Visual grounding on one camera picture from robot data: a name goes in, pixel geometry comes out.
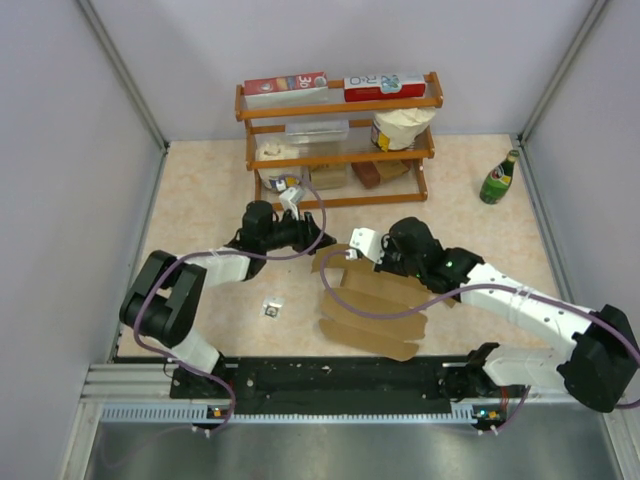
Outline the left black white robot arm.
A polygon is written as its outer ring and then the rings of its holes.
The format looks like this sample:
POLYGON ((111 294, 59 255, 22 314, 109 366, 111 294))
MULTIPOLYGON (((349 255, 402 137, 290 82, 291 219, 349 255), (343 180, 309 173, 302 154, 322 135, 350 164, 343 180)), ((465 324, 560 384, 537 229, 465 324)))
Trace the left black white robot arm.
POLYGON ((271 203, 253 201, 223 247, 182 258, 153 251, 125 295, 119 320, 153 340, 151 351, 193 369, 192 384, 203 395, 216 396, 226 387, 227 374, 216 366, 220 352, 194 327, 202 290, 254 278, 273 250, 290 247, 295 251, 291 257, 297 258, 335 243, 311 213, 292 209, 278 216, 271 203))

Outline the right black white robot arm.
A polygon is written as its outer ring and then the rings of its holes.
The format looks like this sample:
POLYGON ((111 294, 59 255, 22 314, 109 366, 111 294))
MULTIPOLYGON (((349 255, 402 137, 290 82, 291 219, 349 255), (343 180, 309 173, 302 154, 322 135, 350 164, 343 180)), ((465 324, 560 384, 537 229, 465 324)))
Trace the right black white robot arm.
POLYGON ((442 247, 415 217, 396 222, 386 234, 361 238, 376 270, 415 278, 435 294, 492 312, 546 343, 544 349, 480 350, 480 362, 466 372, 474 393, 487 396, 500 386, 528 385, 565 391, 599 412, 620 407, 639 367, 639 347, 618 308, 596 311, 545 295, 475 253, 442 247))

